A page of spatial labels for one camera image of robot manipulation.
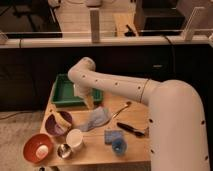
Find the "white cup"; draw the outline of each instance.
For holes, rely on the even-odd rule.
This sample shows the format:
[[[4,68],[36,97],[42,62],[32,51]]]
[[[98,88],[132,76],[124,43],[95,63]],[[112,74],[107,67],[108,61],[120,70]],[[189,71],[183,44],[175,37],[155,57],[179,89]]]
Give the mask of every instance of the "white cup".
[[[83,133],[79,129],[72,129],[66,137],[66,143],[71,147],[73,152],[79,151],[83,145]]]

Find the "blue cup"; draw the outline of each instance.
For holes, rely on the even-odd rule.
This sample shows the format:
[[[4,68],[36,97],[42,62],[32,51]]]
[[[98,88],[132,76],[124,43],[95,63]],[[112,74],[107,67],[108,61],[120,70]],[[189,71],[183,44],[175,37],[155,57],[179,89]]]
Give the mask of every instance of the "blue cup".
[[[116,138],[112,141],[112,150],[116,155],[121,156],[125,153],[127,149],[127,144],[123,138]]]

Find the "blue cloth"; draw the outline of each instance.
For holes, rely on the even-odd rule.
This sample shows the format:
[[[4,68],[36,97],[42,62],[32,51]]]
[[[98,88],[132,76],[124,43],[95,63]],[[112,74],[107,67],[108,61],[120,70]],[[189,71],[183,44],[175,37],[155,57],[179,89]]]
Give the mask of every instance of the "blue cloth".
[[[110,119],[111,115],[109,114],[108,109],[100,106],[92,111],[89,120],[85,124],[77,126],[77,128],[82,132],[87,132],[95,127],[108,123]]]
[[[105,130],[104,131],[105,144],[111,144],[117,138],[123,138],[122,130]]]

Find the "purple bowl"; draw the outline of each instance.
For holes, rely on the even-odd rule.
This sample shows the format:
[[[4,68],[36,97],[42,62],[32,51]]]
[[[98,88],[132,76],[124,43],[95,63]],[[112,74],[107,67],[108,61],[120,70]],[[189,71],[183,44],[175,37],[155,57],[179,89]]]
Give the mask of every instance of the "purple bowl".
[[[65,111],[58,111],[61,116],[70,124],[72,124],[72,116]],[[52,136],[61,136],[67,133],[67,131],[64,131],[63,129],[61,129],[60,125],[58,125],[55,121],[55,116],[53,114],[51,114],[46,122],[45,122],[45,129],[47,131],[48,134],[52,135]]]

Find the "light blue towel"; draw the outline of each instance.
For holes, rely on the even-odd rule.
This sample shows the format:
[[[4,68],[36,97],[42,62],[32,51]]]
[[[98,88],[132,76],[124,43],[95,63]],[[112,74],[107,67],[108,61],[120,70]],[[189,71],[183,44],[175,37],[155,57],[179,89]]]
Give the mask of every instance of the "light blue towel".
[[[94,129],[95,127],[106,124],[110,121],[110,119],[111,115],[109,114],[108,109],[100,106],[92,111],[89,120],[85,124],[79,125],[77,128],[82,132],[87,132],[91,129]]]

